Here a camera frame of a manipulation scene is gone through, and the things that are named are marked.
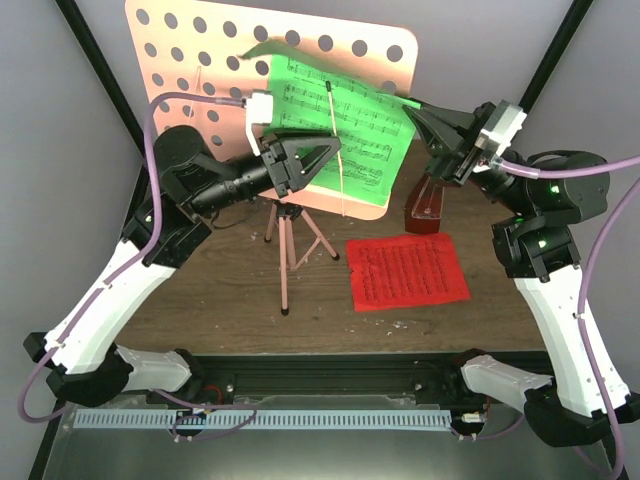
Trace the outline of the reddish-brown wooden metronome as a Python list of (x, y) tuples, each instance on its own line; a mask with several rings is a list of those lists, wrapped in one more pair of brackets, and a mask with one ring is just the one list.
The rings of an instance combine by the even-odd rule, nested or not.
[(416, 235), (437, 234), (441, 226), (443, 200), (443, 187), (425, 173), (405, 203), (405, 231)]

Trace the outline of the red paper sheet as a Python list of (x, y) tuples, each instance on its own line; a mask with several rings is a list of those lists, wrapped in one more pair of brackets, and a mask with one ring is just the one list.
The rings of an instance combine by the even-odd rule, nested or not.
[(471, 298), (446, 233), (352, 239), (346, 243), (357, 312), (441, 305)]

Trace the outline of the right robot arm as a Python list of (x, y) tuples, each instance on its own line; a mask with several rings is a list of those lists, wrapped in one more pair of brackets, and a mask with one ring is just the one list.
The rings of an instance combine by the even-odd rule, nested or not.
[(603, 214), (610, 177), (603, 157), (552, 150), (523, 157), (511, 142), (526, 115), (508, 102), (461, 112), (426, 103), (406, 106), (443, 185), (472, 183), (510, 217), (492, 226), (495, 255), (531, 310), (553, 371), (537, 375), (479, 351), (444, 378), (447, 396), (476, 394), (523, 413), (552, 447), (596, 443), (612, 421), (639, 417), (639, 397), (611, 362), (590, 307), (579, 298), (585, 274), (570, 228)]

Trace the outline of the green sheet music paper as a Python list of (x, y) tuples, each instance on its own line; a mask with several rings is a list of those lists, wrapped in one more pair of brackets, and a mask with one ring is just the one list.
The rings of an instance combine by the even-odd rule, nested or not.
[(415, 134), (404, 108), (418, 103), (277, 41), (258, 44), (239, 58), (266, 56), (271, 58), (267, 90), (274, 98), (274, 111), (265, 131), (335, 133), (340, 154), (311, 184), (384, 205)]

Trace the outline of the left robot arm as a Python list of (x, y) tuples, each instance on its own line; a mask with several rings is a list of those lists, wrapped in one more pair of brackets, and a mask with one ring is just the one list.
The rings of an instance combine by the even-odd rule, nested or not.
[(72, 312), (24, 341), (31, 359), (48, 368), (54, 396), (98, 407), (123, 392), (162, 390), (196, 402), (205, 373), (191, 353), (137, 351), (116, 337), (209, 237), (208, 220), (268, 190), (284, 197), (304, 189), (340, 147), (328, 131), (276, 130), (260, 139), (257, 153), (220, 162), (196, 128), (164, 131), (153, 144), (158, 195), (138, 207), (101, 278)]

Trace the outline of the pink music stand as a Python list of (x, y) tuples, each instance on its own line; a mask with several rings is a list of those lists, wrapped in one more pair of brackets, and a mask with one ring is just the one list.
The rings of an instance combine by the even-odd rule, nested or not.
[[(408, 100), (418, 43), (404, 28), (206, 1), (129, 1), (125, 13), (149, 98), (168, 93), (157, 108), (158, 130), (187, 124), (213, 154), (226, 160), (250, 150), (245, 112), (211, 104), (267, 91), (269, 56), (242, 60), (254, 46), (277, 41)], [(291, 203), (360, 220), (376, 220), (382, 206), (310, 184)]]

